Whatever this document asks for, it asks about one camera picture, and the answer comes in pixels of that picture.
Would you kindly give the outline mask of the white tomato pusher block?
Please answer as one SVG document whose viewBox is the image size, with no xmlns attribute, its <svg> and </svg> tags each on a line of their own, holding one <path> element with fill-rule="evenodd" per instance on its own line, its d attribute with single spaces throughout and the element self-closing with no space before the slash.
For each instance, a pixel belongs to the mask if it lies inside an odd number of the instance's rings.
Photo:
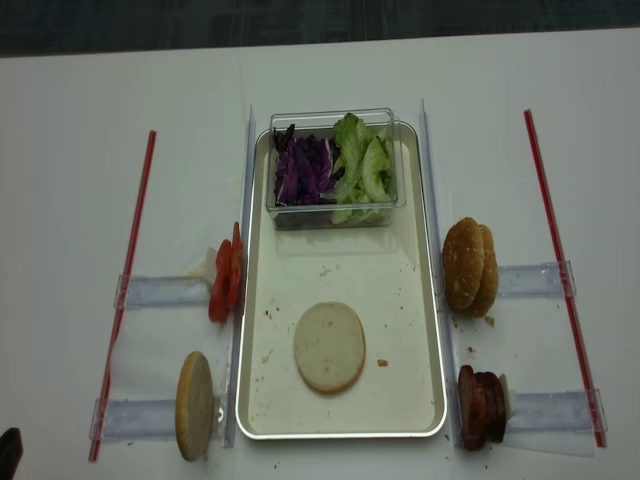
<svg viewBox="0 0 640 480">
<path fill-rule="evenodd" d="M 216 257 L 217 257 L 217 250 L 214 248 L 208 248 L 206 253 L 206 258 L 203 263 L 203 271 L 202 271 L 202 279 L 208 289 L 211 289 L 213 287 L 213 284 L 216 278 L 216 274 L 217 274 Z"/>
</svg>

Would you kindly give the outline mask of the front tomato slice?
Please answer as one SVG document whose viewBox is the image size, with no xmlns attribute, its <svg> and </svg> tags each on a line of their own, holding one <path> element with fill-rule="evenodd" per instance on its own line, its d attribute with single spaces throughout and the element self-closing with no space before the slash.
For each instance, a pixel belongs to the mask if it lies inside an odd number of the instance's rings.
<svg viewBox="0 0 640 480">
<path fill-rule="evenodd" d="M 225 323 L 229 314 L 229 284 L 232 244 L 222 241 L 215 258 L 215 279 L 212 283 L 208 307 L 209 319 L 214 323 Z"/>
</svg>

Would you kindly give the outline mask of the meat patty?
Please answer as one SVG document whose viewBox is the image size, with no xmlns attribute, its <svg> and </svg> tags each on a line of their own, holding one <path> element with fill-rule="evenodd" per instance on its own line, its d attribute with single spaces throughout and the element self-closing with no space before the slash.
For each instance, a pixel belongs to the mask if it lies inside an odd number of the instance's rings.
<svg viewBox="0 0 640 480">
<path fill-rule="evenodd" d="M 495 420 L 492 427 L 492 441 L 501 443 L 506 430 L 506 403 L 502 383 L 495 374 L 491 374 L 493 392 L 495 397 Z"/>
<path fill-rule="evenodd" d="M 493 381 L 486 372 L 475 374 L 476 390 L 482 403 L 482 433 L 483 442 L 486 443 L 493 438 L 496 423 L 496 399 Z"/>
<path fill-rule="evenodd" d="M 461 411 L 461 433 L 464 448 L 477 451 L 484 445 L 482 418 L 475 397 L 474 372 L 471 366 L 463 365 L 458 375 L 458 395 Z"/>
</svg>

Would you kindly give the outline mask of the rear meat patty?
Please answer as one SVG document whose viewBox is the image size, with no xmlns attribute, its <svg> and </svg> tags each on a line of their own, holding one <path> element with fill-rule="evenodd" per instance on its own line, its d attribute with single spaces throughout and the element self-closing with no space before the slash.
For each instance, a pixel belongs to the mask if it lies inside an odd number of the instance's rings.
<svg viewBox="0 0 640 480">
<path fill-rule="evenodd" d="M 495 420 L 492 427 L 492 441 L 501 443 L 506 430 L 506 403 L 502 383 L 495 374 L 491 374 L 493 392 L 495 397 Z"/>
</svg>

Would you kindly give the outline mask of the shredded purple cabbage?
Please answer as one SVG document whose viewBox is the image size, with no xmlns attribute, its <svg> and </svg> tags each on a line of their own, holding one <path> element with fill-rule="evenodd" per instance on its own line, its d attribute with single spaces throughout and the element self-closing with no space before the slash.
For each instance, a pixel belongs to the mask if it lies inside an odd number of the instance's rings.
<svg viewBox="0 0 640 480">
<path fill-rule="evenodd" d="M 333 139 L 315 135 L 297 136 L 295 125 L 285 131 L 274 129 L 272 140 L 277 152 L 275 167 L 275 205 L 307 206 L 331 204 L 339 176 L 334 163 L 339 149 Z"/>
</svg>

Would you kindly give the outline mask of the bottom bun slice on tray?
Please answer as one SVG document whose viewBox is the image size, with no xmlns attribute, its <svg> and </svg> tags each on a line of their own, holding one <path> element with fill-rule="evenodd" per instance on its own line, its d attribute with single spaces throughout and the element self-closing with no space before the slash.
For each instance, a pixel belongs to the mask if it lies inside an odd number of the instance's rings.
<svg viewBox="0 0 640 480">
<path fill-rule="evenodd" d="M 294 360 L 305 382 L 321 394 L 350 388 L 366 359 L 366 339 L 360 318 L 348 305 L 329 301 L 307 309 L 294 332 Z"/>
</svg>

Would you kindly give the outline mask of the front sesame bun top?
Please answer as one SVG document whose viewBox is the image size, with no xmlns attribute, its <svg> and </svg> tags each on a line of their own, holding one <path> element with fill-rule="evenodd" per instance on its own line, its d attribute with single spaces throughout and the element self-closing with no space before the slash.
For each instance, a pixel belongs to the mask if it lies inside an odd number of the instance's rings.
<svg viewBox="0 0 640 480">
<path fill-rule="evenodd" d="M 484 270 L 484 240 L 479 224 L 465 217 L 453 225 L 444 240 L 442 264 L 449 304 L 467 309 L 474 301 Z"/>
</svg>

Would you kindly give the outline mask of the sesame bun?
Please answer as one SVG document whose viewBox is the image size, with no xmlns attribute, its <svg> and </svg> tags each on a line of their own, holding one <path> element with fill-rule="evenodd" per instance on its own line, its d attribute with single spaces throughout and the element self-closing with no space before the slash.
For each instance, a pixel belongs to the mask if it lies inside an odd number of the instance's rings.
<svg viewBox="0 0 640 480">
<path fill-rule="evenodd" d="M 442 264 L 449 304 L 467 309 L 474 301 L 484 270 L 484 240 L 479 224 L 465 217 L 453 225 L 444 240 Z"/>
<path fill-rule="evenodd" d="M 492 232 L 483 224 L 479 225 L 479 229 L 483 237 L 484 268 L 478 292 L 467 309 L 467 314 L 474 318 L 483 317 L 488 313 L 495 302 L 499 286 L 499 271 Z"/>
</svg>

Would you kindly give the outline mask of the left red strip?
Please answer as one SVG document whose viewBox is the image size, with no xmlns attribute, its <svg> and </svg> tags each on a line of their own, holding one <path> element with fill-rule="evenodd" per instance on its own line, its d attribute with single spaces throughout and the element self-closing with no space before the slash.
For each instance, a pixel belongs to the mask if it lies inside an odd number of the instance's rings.
<svg viewBox="0 0 640 480">
<path fill-rule="evenodd" d="M 90 464 L 94 464 L 98 461 L 99 452 L 101 447 L 101 432 L 104 426 L 104 418 L 107 403 L 110 395 L 110 387 L 111 387 L 111 358 L 113 349 L 116 343 L 116 340 L 119 335 L 120 326 L 123 320 L 124 315 L 124 302 L 126 300 L 126 295 L 128 292 L 132 267 L 135 258 L 136 246 L 138 241 L 139 229 L 141 218 L 144 209 L 145 196 L 147 191 L 147 186 L 149 182 L 151 166 L 153 161 L 153 155 L 155 150 L 157 132 L 151 130 L 149 132 L 145 158 L 143 163 L 143 168 L 141 172 L 141 178 L 139 183 L 139 189 L 136 199 L 136 205 L 134 210 L 134 216 L 131 224 L 128 247 L 125 257 L 125 263 L 123 267 L 123 272 L 119 278 L 116 294 L 115 294 L 115 307 L 114 307 L 114 320 L 112 325 L 111 337 L 105 362 L 104 375 L 100 390 L 100 395 L 97 399 L 97 406 L 94 408 L 94 417 L 92 420 L 92 426 L 90 429 L 91 437 L 91 445 L 88 455 L 88 462 Z"/>
</svg>

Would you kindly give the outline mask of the upright bun slice left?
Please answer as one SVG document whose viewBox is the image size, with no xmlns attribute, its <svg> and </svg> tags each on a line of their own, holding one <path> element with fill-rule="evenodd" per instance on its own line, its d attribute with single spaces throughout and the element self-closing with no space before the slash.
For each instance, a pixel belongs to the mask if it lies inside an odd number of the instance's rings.
<svg viewBox="0 0 640 480">
<path fill-rule="evenodd" d="M 176 393 L 175 432 L 184 460 L 194 462 L 206 454 L 213 407 L 209 363 L 201 352 L 193 351 L 183 363 Z"/>
</svg>

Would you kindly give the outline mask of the right red strip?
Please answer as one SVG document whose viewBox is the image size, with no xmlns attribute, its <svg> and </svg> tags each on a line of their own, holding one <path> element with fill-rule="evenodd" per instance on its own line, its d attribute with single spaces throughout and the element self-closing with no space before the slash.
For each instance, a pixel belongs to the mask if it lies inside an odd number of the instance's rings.
<svg viewBox="0 0 640 480">
<path fill-rule="evenodd" d="M 586 391 L 595 443 L 597 448 L 605 449 L 608 447 L 606 418 L 602 413 L 599 390 L 595 387 L 593 381 L 586 346 L 583 339 L 580 318 L 575 301 L 576 294 L 574 293 L 574 277 L 571 271 L 570 262 L 566 258 L 564 252 L 532 111 L 530 109 L 525 109 L 523 112 L 523 116 L 542 195 L 545 214 L 549 226 L 556 263 L 559 268 L 560 281 L 564 291 L 565 303 L 571 326 L 571 333 L 578 359 L 582 383 Z"/>
</svg>

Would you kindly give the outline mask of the black object at corner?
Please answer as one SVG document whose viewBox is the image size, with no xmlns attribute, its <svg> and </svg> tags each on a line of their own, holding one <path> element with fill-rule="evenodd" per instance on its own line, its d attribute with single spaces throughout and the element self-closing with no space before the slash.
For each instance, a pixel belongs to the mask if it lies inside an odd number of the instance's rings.
<svg viewBox="0 0 640 480">
<path fill-rule="evenodd" d="M 9 428 L 0 438 L 0 480 L 12 480 L 23 455 L 19 428 Z"/>
</svg>

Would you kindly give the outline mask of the clear tomato holder rail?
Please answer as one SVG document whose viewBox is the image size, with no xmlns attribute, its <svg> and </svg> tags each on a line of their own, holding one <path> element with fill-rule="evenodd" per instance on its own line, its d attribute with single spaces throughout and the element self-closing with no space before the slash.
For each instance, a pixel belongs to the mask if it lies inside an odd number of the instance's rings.
<svg viewBox="0 0 640 480">
<path fill-rule="evenodd" d="M 201 277 L 120 275 L 114 297 L 116 310 L 203 306 L 210 292 Z"/>
</svg>

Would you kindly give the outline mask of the left clear vertical rail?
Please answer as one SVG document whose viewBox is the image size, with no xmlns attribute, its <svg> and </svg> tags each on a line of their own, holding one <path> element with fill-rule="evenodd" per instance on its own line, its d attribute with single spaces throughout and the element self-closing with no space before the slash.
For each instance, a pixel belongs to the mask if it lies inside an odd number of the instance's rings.
<svg viewBox="0 0 640 480">
<path fill-rule="evenodd" d="M 243 245 L 240 256 L 240 283 L 236 307 L 233 315 L 232 346 L 230 350 L 230 377 L 228 387 L 228 402 L 225 413 L 224 442 L 225 449 L 231 449 L 235 444 L 237 418 L 235 413 L 242 346 L 242 328 L 246 303 L 247 255 L 249 253 L 249 227 L 251 223 L 251 209 L 253 203 L 253 182 L 255 173 L 255 144 L 256 120 L 253 105 L 249 107 L 249 120 L 246 133 L 246 157 L 242 184 L 241 216 L 239 222 L 240 236 Z"/>
</svg>

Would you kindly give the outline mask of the clear left bun holder rail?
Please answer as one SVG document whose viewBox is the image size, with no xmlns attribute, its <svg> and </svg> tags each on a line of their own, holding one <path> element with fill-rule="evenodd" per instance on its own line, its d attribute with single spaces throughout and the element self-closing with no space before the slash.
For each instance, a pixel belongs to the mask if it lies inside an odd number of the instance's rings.
<svg viewBox="0 0 640 480">
<path fill-rule="evenodd" d="M 103 441 L 175 437 L 174 400 L 97 400 L 89 438 Z"/>
</svg>

